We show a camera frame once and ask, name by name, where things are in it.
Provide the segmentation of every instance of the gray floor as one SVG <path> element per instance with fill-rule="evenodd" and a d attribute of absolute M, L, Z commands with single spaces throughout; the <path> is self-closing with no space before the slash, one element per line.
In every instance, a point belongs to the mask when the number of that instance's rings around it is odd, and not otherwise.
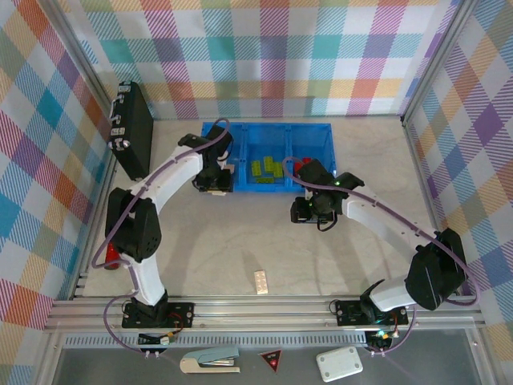
<path fill-rule="evenodd" d="M 240 374 L 185 375 L 178 368 L 180 359 L 191 349 L 174 349 L 165 358 L 145 360 L 122 349 L 66 349 L 62 352 L 54 385 L 82 384 L 187 384 L 260 385 L 322 384 L 315 357 L 331 349 L 290 349 L 282 353 L 277 374 L 258 355 L 264 351 L 240 350 L 236 365 Z M 387 357 L 371 358 L 358 349 L 363 372 L 333 381 L 340 385 L 453 385 L 479 384 L 464 330 L 415 330 L 410 339 Z"/>
<path fill-rule="evenodd" d="M 330 122 L 338 172 L 352 172 L 412 220 L 429 224 L 397 117 L 284 121 Z M 152 168 L 167 159 L 180 137 L 198 133 L 200 128 L 200 121 L 156 122 Z M 129 188 L 133 182 L 120 169 L 114 185 Z M 157 264 L 168 293 L 255 294 L 253 273 L 263 269 L 271 295 L 360 294 L 379 279 L 407 273 L 410 264 L 356 221 L 342 217 L 327 233 L 318 232 L 314 225 L 290 223 L 295 196 L 233 193 L 212 197 L 185 184 L 160 214 L 163 241 Z M 130 289 L 125 269 L 90 269 L 83 295 L 112 296 Z"/>

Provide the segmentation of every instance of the red object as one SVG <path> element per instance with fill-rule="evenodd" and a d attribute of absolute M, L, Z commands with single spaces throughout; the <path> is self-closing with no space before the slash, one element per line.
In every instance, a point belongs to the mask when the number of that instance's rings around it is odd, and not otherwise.
<path fill-rule="evenodd" d="M 312 161 L 312 158 L 303 158 L 303 164 L 309 163 L 311 161 Z M 294 175 L 297 175 L 297 172 L 299 171 L 299 169 L 301 168 L 301 166 L 303 164 L 297 163 L 297 162 L 294 163 Z"/>
<path fill-rule="evenodd" d="M 119 259 L 119 253 L 114 249 L 112 243 L 107 246 L 107 255 L 105 256 L 105 263 L 117 261 Z M 107 270 L 116 270 L 119 268 L 119 263 L 114 263 L 109 266 L 105 266 Z"/>
<path fill-rule="evenodd" d="M 260 353 L 261 358 L 273 369 L 275 373 L 278 372 L 280 366 L 281 351 L 269 351 L 267 353 Z"/>

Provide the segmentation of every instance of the red triangle sign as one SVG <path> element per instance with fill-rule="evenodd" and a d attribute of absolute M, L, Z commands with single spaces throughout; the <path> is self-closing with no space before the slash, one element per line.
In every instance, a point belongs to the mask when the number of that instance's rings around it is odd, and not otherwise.
<path fill-rule="evenodd" d="M 274 370 L 278 372 L 278 366 L 280 365 L 281 351 L 269 351 L 267 353 L 260 353 L 260 356 L 264 361 Z"/>

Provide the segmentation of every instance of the metal frame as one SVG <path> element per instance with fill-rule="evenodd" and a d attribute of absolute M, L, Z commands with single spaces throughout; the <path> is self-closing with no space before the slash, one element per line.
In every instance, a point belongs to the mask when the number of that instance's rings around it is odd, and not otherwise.
<path fill-rule="evenodd" d="M 63 41 L 66 51 L 75 62 L 75 66 L 86 80 L 87 86 L 91 90 L 91 94 L 96 101 L 98 101 L 103 113 L 107 115 L 111 108 L 111 101 L 109 100 L 108 93 L 103 87 L 103 84 L 91 62 L 87 58 L 87 55 L 77 39 L 73 28 L 70 26 L 66 15 L 63 13 L 63 10 L 59 5 L 59 1 L 39 0 L 38 3 Z"/>
<path fill-rule="evenodd" d="M 426 67 L 426 73 L 422 76 L 418 83 L 417 89 L 415 90 L 410 102 L 406 106 L 403 119 L 409 121 L 415 110 L 422 104 L 426 98 L 427 92 L 430 86 L 436 79 L 437 74 L 442 69 L 443 65 L 447 61 L 454 45 L 458 41 L 463 27 L 467 23 L 474 12 L 475 7 L 481 0 L 461 0 L 458 5 L 458 9 L 454 13 L 450 25 L 447 27 L 446 32 L 442 36 L 440 47 L 431 58 L 430 62 Z"/>
<path fill-rule="evenodd" d="M 430 219 L 436 225 L 434 207 L 427 196 L 425 178 L 419 167 L 419 159 L 409 137 L 407 124 L 414 111 L 421 105 L 427 90 L 433 83 L 439 69 L 445 63 L 456 37 L 461 32 L 465 22 L 479 0 L 462 1 L 456 11 L 437 54 L 432 58 L 425 75 L 414 93 L 404 115 L 404 127 L 407 141 L 413 159 L 415 159 L 417 174 L 423 186 L 422 193 L 426 206 L 429 208 Z M 41 7 L 46 12 L 59 36 L 63 39 L 72 59 L 93 93 L 100 102 L 105 113 L 109 111 L 109 99 L 105 88 L 99 80 L 94 68 L 89 63 L 85 52 L 79 44 L 66 16 L 60 10 L 57 0 L 41 0 Z M 99 193 L 99 203 L 95 207 L 91 226 L 88 229 L 88 238 L 80 256 L 80 264 L 74 273 L 75 284 L 71 287 L 69 298 L 73 301 L 57 301 L 50 313 L 46 330 L 43 334 L 33 371 L 33 383 L 52 383 L 59 357 L 63 349 L 67 348 L 67 337 L 70 335 L 108 336 L 103 325 L 103 309 L 110 298 L 83 298 L 82 289 L 87 279 L 87 268 L 95 247 L 95 239 L 101 229 L 101 213 L 107 204 L 107 196 L 115 175 L 115 159 L 109 160 L 102 189 Z M 337 335 L 353 335 L 362 330 L 376 330 L 376 326 L 346 326 L 338 327 L 336 318 L 329 312 L 329 303 L 334 299 L 355 300 L 355 297 L 344 296 L 240 296 L 240 297 L 185 297 L 171 298 L 176 302 L 194 302 L 196 304 L 195 321 L 191 330 L 184 330 L 183 336 L 208 335 L 222 333 L 245 333 L 246 335 L 263 335 L 264 333 L 293 333 L 302 335 L 312 333 L 334 333 Z M 116 303 L 110 308 L 108 321 L 113 330 L 122 338 L 133 338 L 138 332 L 152 332 L 155 330 L 121 330 L 120 323 L 123 317 L 122 304 Z M 415 330 L 447 330 L 463 329 L 467 333 L 479 376 L 483 383 L 506 383 L 502 373 L 495 366 L 495 360 L 484 329 L 484 319 L 478 306 L 457 307 L 446 303 L 435 312 L 419 310 Z M 93 347 L 109 347 L 112 344 L 92 344 Z"/>
<path fill-rule="evenodd" d="M 329 304 L 334 299 L 355 300 L 356 297 L 345 296 L 221 296 L 221 297 L 183 297 L 172 298 L 174 302 L 194 302 L 195 319 L 192 328 L 182 332 L 182 338 L 205 335 L 227 335 L 242 333 L 245 336 L 287 335 L 299 332 L 302 336 L 315 336 L 322 333 L 347 335 L 343 341 L 363 346 L 361 339 L 352 339 L 353 334 L 364 330 L 378 330 L 377 326 L 337 326 L 334 315 L 329 312 Z M 470 297 L 458 297 L 470 301 Z M 110 298 L 76 298 L 73 301 L 57 301 L 50 313 L 44 338 L 38 351 L 40 365 L 34 370 L 33 383 L 51 383 L 54 378 L 59 356 L 67 348 L 67 337 L 93 337 L 89 346 L 81 348 L 117 347 L 105 332 L 103 309 Z M 125 341 L 134 341 L 139 332 L 161 332 L 155 329 L 123 330 L 121 320 L 122 303 L 118 302 L 109 309 L 108 322 L 116 334 Z M 481 329 L 484 319 L 478 306 L 452 306 L 443 303 L 435 312 L 419 309 L 415 330 L 454 330 L 467 332 L 468 341 L 474 356 L 479 376 L 483 383 L 502 383 L 497 378 L 491 364 L 491 356 L 483 342 Z M 188 347 L 204 346 L 201 341 L 189 342 Z M 232 340 L 216 341 L 216 346 L 230 343 Z M 317 346 L 333 346 L 315 340 Z"/>

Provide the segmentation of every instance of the yellow-green block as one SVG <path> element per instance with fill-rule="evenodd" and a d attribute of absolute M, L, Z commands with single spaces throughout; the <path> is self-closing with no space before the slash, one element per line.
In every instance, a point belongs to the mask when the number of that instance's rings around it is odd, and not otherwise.
<path fill-rule="evenodd" d="M 274 177 L 275 178 L 283 178 L 283 168 L 281 167 L 280 162 L 274 162 Z"/>
<path fill-rule="evenodd" d="M 251 173 L 253 176 L 262 176 L 262 167 L 259 160 L 251 162 Z"/>
<path fill-rule="evenodd" d="M 274 172 L 274 161 L 272 156 L 264 156 L 264 170 L 265 172 Z"/>
<path fill-rule="evenodd" d="M 272 177 L 263 177 L 263 178 L 255 178 L 257 183 L 274 183 L 274 178 Z"/>

